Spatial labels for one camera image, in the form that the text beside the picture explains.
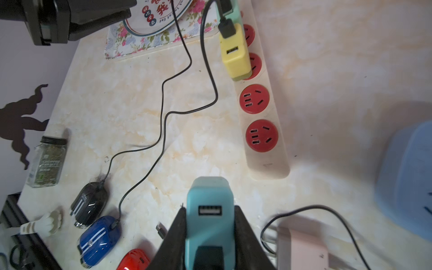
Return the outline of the blue shaver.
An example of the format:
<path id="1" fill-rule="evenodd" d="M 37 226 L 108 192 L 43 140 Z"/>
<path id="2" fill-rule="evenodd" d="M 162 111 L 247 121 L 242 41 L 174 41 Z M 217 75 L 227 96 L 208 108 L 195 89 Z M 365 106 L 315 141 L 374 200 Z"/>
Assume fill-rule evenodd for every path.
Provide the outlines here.
<path id="1" fill-rule="evenodd" d="M 81 265 L 90 269 L 99 264 L 112 251 L 121 234 L 121 226 L 116 218 L 99 218 L 78 240 Z"/>

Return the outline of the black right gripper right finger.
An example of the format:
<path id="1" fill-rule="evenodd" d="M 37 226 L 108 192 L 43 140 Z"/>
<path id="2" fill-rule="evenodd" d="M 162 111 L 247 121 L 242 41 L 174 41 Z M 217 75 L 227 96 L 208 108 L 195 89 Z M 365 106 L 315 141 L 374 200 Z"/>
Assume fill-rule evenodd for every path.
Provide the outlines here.
<path id="1" fill-rule="evenodd" d="M 243 211 L 235 205 L 236 270 L 275 270 Z"/>

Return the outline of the pink charger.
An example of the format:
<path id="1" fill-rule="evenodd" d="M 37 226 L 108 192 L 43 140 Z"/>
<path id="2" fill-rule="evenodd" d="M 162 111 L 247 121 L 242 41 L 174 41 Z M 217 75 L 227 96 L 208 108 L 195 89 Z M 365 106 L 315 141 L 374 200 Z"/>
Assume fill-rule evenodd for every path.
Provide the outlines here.
<path id="1" fill-rule="evenodd" d="M 280 227 L 276 234 L 265 235 L 263 243 L 274 251 L 277 270 L 328 270 L 326 245 L 316 236 Z"/>

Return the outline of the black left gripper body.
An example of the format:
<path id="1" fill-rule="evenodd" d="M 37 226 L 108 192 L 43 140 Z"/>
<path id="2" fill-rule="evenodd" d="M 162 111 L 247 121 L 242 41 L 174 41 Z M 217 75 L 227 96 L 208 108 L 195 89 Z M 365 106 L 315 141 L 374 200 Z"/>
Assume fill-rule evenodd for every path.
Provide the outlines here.
<path id="1" fill-rule="evenodd" d="M 36 46 L 49 46 L 128 19 L 136 5 L 136 0 L 4 0 L 1 19 L 24 22 Z"/>

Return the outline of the teal charger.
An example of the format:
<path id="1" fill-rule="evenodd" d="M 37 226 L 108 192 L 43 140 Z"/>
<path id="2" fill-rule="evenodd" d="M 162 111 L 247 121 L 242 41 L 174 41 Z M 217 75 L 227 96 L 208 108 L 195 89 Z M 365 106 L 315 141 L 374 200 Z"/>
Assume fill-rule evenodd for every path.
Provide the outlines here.
<path id="1" fill-rule="evenodd" d="M 232 270 L 236 264 L 234 195 L 223 177 L 194 180 L 186 207 L 188 270 Z"/>

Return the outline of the red shaver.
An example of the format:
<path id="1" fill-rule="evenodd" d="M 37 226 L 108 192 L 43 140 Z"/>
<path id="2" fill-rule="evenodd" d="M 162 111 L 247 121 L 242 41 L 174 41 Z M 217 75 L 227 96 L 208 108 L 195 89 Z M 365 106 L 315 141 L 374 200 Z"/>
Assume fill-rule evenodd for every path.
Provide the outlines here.
<path id="1" fill-rule="evenodd" d="M 146 270 L 150 259 L 141 249 L 130 250 L 117 266 L 117 270 Z"/>

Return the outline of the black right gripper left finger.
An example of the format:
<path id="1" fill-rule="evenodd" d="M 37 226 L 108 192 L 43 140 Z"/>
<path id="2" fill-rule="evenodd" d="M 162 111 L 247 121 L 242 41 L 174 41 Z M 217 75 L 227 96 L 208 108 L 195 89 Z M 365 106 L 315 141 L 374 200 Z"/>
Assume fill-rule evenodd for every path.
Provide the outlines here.
<path id="1" fill-rule="evenodd" d="M 147 270 L 185 270 L 186 208 L 181 207 Z"/>

